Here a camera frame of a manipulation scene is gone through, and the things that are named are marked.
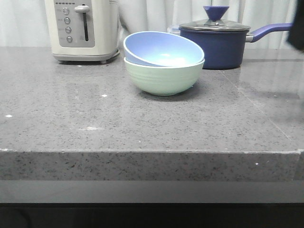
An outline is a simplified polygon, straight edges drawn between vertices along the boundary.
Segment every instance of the saucepan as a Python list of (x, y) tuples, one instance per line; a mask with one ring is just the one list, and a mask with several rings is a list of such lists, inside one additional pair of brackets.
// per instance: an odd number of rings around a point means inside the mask
[(270, 24), (249, 33), (250, 26), (221, 17), (228, 6), (204, 6), (209, 19), (181, 24), (180, 35), (197, 43), (205, 53), (204, 69), (231, 69), (243, 61), (245, 42), (256, 42), (274, 31), (289, 31), (291, 23)]

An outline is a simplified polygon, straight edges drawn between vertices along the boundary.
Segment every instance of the stacked bowls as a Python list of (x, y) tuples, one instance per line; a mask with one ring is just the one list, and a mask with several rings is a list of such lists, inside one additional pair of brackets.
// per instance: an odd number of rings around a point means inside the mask
[(153, 95), (169, 96), (189, 89), (205, 61), (200, 46), (171, 33), (133, 33), (124, 39), (123, 47), (131, 80)]

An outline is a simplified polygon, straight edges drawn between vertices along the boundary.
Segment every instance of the speckled stone surface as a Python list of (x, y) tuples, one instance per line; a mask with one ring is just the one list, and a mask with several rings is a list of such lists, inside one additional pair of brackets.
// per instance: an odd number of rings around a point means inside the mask
[(60, 64), (49, 48), (0, 52), (0, 180), (303, 176), (304, 56), (295, 51), (246, 50), (240, 68), (202, 70), (170, 97), (137, 89), (122, 55), (100, 65)]

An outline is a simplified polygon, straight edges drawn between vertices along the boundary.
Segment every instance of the blue bowl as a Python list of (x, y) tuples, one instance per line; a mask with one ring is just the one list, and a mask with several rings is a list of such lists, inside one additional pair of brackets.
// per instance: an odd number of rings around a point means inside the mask
[(204, 60), (204, 51), (193, 41), (171, 33), (144, 31), (123, 42), (126, 60), (152, 67), (191, 66)]

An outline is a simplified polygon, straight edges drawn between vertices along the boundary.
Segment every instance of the toaster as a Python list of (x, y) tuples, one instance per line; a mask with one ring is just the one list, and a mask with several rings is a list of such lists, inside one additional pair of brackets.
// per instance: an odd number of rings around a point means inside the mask
[(45, 0), (52, 53), (59, 61), (101, 61), (119, 54), (118, 0)]

